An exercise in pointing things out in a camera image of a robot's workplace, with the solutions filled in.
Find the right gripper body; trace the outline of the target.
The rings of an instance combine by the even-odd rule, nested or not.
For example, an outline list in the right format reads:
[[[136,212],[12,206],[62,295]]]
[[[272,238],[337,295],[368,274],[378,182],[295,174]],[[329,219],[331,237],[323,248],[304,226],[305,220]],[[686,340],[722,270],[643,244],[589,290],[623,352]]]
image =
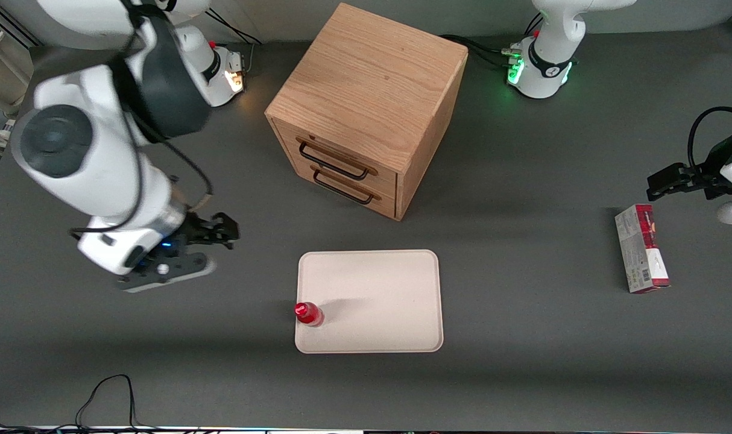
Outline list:
[[[181,257],[187,249],[183,234],[163,236],[148,227],[136,230],[108,230],[103,219],[91,219],[90,230],[97,233],[82,233],[78,249],[93,263],[115,275],[148,274],[158,270],[173,269],[167,261]]]

